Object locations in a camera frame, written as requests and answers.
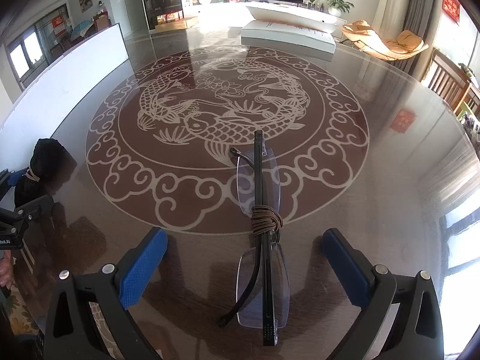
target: person's hand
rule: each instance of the person's hand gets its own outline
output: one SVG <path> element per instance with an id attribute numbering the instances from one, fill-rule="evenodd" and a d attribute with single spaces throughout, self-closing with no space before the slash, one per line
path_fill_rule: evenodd
<path id="1" fill-rule="evenodd" d="M 14 283 L 14 264 L 11 258 L 11 251 L 4 250 L 3 258 L 0 259 L 0 287 L 10 289 Z"/>

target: brown cord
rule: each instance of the brown cord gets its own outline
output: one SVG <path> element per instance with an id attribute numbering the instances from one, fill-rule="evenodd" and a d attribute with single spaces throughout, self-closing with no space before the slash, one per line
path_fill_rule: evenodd
<path id="1" fill-rule="evenodd" d="M 33 173 L 33 170 L 30 167 L 28 167 L 28 170 L 27 170 L 27 173 L 25 173 L 25 176 L 27 177 L 27 179 L 30 179 L 37 183 L 40 181 L 40 177 L 38 177 L 35 173 Z"/>
<path id="2" fill-rule="evenodd" d="M 283 220 L 277 212 L 266 205 L 256 205 L 251 209 L 251 230 L 257 236 L 267 231 L 277 231 L 283 226 Z"/>

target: metal screw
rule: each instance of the metal screw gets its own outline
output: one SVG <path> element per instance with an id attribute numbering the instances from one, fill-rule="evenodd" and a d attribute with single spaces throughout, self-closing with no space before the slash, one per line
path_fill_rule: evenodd
<path id="1" fill-rule="evenodd" d="M 427 271 L 420 271 L 420 276 L 425 280 L 430 280 L 430 274 Z"/>
<path id="2" fill-rule="evenodd" d="M 60 278 L 60 280 L 65 280 L 66 278 L 68 278 L 69 274 L 70 272 L 65 269 L 64 271 L 60 272 L 60 275 L 58 277 Z"/>
<path id="3" fill-rule="evenodd" d="M 388 268 L 382 264 L 378 264 L 375 266 L 375 271 L 381 275 L 384 275 L 388 272 Z"/>
<path id="4" fill-rule="evenodd" d="M 102 268 L 102 272 L 107 275 L 111 274 L 114 270 L 115 270 L 115 265 L 113 264 L 106 264 Z"/>

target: gray curtain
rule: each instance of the gray curtain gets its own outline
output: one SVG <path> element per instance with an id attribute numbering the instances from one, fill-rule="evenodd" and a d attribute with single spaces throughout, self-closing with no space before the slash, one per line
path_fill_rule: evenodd
<path id="1" fill-rule="evenodd" d="M 410 0 L 403 29 L 410 30 L 423 39 L 428 30 L 433 5 L 434 0 Z M 418 55 L 403 61 L 395 61 L 393 65 L 405 73 L 411 73 L 417 60 Z"/>

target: table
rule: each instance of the table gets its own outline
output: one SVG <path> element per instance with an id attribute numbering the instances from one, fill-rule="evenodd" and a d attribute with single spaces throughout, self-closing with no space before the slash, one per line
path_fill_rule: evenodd
<path id="1" fill-rule="evenodd" d="M 469 246 L 479 234 L 480 164 L 440 97 L 343 45 L 331 62 L 292 55 L 274 43 L 276 51 L 242 46 L 238 28 L 190 29 L 126 45 L 129 61 L 88 93 L 53 135 L 71 159 L 51 186 L 53 220 L 25 234 L 29 251 L 26 258 L 18 254 L 15 265 L 37 320 L 46 315 L 58 272 L 90 273 L 116 263 L 154 223 L 169 229 L 168 250 L 130 312 L 165 359 L 325 359 L 359 312 L 319 250 L 322 233 L 337 227 L 373 264 L 401 275 L 428 271 L 441 300 L 445 352 L 462 351 L 480 323 L 474 279 L 480 254 Z M 291 303 L 276 347 L 263 347 L 259 330 L 216 324 L 234 303 L 239 257 L 251 246 L 225 150 L 248 146 L 244 137 L 258 94 L 263 108 L 255 122 L 268 131 L 285 181 L 281 244 Z M 246 99 L 242 109 L 239 98 Z M 226 133 L 232 119 L 243 133 Z M 330 142 L 326 123 L 336 137 Z M 223 133 L 225 144 L 212 138 Z M 350 139 L 344 151 L 343 139 Z M 315 140 L 326 145 L 309 156 Z M 105 151 L 104 143 L 118 147 Z M 119 162 L 102 164 L 108 153 L 129 155 L 123 158 L 133 167 L 125 173 Z M 315 163 L 330 169 L 323 180 L 309 173 Z M 127 181 L 113 183 L 112 169 Z M 155 191 L 166 199 L 154 200 Z M 371 355 L 380 351 L 393 318 L 391 310 Z"/>

